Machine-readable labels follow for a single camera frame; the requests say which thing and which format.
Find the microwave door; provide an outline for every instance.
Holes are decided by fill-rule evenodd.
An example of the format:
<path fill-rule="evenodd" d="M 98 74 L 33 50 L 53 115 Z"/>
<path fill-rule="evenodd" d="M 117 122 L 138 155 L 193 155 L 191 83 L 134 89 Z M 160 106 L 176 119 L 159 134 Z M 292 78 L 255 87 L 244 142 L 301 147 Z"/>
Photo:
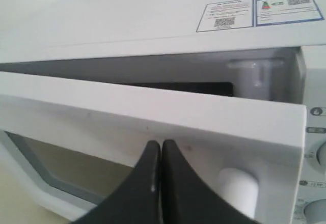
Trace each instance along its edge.
<path fill-rule="evenodd" d="M 148 141 L 173 139 L 214 192 L 220 173 L 238 169 L 259 183 L 255 220 L 291 220 L 302 105 L 7 72 L 0 80 L 1 159 L 53 212 L 79 218 L 124 181 Z"/>

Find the black object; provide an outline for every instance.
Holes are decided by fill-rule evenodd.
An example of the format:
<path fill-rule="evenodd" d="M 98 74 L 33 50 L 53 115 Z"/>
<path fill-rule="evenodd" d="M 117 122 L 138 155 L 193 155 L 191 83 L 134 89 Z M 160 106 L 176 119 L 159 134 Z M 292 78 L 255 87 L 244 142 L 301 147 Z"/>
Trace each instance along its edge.
<path fill-rule="evenodd" d="M 173 140 L 149 141 L 130 176 L 75 224 L 157 224 L 159 164 L 165 224 L 257 224 L 213 192 L 194 172 Z"/>

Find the microwave control panel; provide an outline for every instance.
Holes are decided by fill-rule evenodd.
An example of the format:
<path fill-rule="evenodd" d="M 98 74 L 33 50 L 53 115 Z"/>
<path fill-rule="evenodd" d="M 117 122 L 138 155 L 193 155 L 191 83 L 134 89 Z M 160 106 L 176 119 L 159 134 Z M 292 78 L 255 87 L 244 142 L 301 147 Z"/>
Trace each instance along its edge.
<path fill-rule="evenodd" d="M 292 224 L 326 223 L 326 46 L 302 48 L 307 106 L 304 162 Z"/>

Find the qr code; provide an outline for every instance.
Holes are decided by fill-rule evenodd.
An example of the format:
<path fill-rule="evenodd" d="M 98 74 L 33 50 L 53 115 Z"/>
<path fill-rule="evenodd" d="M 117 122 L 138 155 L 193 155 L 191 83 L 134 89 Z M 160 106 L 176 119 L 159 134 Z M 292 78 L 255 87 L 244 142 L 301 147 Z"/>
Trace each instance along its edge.
<path fill-rule="evenodd" d="M 235 17 L 216 19 L 214 27 L 232 25 L 232 24 L 234 24 L 234 20 L 235 20 Z"/>
<path fill-rule="evenodd" d="M 287 0 L 289 5 L 309 4 L 310 0 Z"/>

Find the white microwave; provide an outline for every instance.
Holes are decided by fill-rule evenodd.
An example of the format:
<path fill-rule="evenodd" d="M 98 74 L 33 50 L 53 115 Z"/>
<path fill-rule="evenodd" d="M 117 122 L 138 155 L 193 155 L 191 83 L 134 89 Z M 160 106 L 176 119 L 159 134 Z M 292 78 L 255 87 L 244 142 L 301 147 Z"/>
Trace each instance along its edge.
<path fill-rule="evenodd" d="M 298 5 L 311 16 L 271 12 Z M 220 18 L 230 8 L 245 19 Z M 254 220 L 325 221 L 325 12 L 324 0 L 60 1 L 0 39 L 1 159 L 75 220 L 148 141 L 172 138 L 217 193 L 224 168 L 255 179 Z"/>

